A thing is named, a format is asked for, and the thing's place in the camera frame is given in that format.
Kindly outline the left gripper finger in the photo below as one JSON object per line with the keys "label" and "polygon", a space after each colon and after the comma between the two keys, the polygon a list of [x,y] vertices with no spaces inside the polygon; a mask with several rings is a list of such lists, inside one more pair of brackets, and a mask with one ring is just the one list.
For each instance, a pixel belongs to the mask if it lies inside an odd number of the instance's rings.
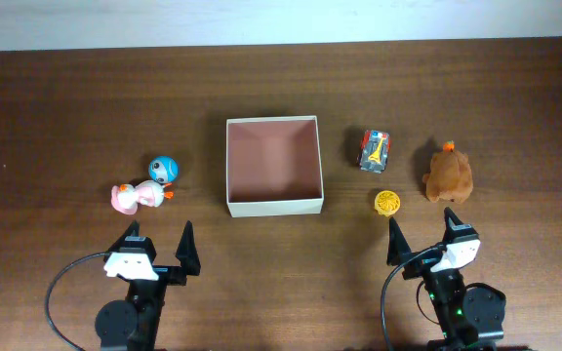
{"label": "left gripper finger", "polygon": [[109,253],[140,253],[138,243],[140,224],[133,220],[125,232],[108,248]]}
{"label": "left gripper finger", "polygon": [[201,263],[195,247],[194,230],[191,221],[188,221],[184,226],[175,257],[180,262],[184,275],[200,275]]}

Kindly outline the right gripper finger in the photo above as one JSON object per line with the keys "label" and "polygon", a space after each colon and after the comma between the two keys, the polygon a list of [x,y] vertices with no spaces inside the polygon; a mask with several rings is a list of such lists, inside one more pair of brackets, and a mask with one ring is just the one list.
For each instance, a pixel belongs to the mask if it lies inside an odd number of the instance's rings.
{"label": "right gripper finger", "polygon": [[445,243],[452,244],[460,238],[467,237],[472,234],[472,226],[470,224],[463,223],[450,207],[446,207],[444,209],[444,220],[446,229],[443,241]]}
{"label": "right gripper finger", "polygon": [[412,255],[411,248],[394,217],[388,220],[388,250],[386,264],[396,266]]}

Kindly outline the pink white duck toy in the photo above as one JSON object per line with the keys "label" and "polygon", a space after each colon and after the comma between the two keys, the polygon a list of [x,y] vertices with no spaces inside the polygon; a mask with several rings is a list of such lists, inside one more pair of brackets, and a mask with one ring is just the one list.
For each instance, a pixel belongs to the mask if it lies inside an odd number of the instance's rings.
{"label": "pink white duck toy", "polygon": [[139,205],[157,208],[167,199],[175,195],[167,190],[171,183],[161,184],[154,180],[146,180],[139,185],[121,184],[111,189],[110,203],[114,210],[124,215],[134,215]]}

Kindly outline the yellow round plastic toy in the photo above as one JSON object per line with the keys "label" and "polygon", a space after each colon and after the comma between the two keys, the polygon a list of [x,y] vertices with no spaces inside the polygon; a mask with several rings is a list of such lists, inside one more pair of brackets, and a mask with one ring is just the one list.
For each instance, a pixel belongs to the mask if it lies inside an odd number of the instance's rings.
{"label": "yellow round plastic toy", "polygon": [[374,201],[374,208],[379,215],[393,216],[401,208],[400,197],[393,191],[380,191]]}

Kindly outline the brown plush bear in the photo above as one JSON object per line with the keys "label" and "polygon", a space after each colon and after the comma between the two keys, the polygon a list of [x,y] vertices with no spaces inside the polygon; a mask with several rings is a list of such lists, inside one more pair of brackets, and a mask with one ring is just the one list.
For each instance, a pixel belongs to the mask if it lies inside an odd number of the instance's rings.
{"label": "brown plush bear", "polygon": [[422,176],[425,196],[431,203],[440,200],[461,204],[473,190],[472,170],[468,156],[447,141],[440,152],[433,154],[429,172]]}

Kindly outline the grey red toy truck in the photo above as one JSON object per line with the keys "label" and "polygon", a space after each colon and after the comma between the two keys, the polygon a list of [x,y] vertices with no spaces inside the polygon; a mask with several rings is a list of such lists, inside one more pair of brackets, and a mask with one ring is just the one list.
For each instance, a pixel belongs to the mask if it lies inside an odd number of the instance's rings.
{"label": "grey red toy truck", "polygon": [[357,164],[362,171],[381,174],[388,161],[390,135],[377,130],[366,130]]}

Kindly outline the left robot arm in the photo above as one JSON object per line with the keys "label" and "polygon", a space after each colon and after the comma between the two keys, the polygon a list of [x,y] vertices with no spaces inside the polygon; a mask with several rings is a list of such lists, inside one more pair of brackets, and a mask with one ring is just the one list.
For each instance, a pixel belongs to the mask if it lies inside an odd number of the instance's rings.
{"label": "left robot arm", "polygon": [[156,250],[133,221],[109,247],[103,270],[129,287],[123,299],[112,300],[98,312],[95,330],[101,350],[152,350],[165,305],[166,289],[184,286],[189,276],[200,274],[193,225],[188,221],[175,257],[179,265],[155,265]]}

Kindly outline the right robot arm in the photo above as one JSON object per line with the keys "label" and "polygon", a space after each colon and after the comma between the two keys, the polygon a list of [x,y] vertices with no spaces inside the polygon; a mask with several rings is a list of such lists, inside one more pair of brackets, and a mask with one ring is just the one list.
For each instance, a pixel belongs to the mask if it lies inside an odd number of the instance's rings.
{"label": "right robot arm", "polygon": [[393,270],[381,288],[381,329],[388,349],[393,343],[385,318],[386,291],[397,274],[405,280],[421,279],[442,331],[441,340],[427,342],[429,350],[495,350],[504,337],[502,323],[506,296],[484,283],[464,282],[461,269],[477,256],[481,241],[470,224],[450,208],[444,209],[445,232],[441,241],[418,252],[411,250],[397,221],[388,220],[386,264]]}

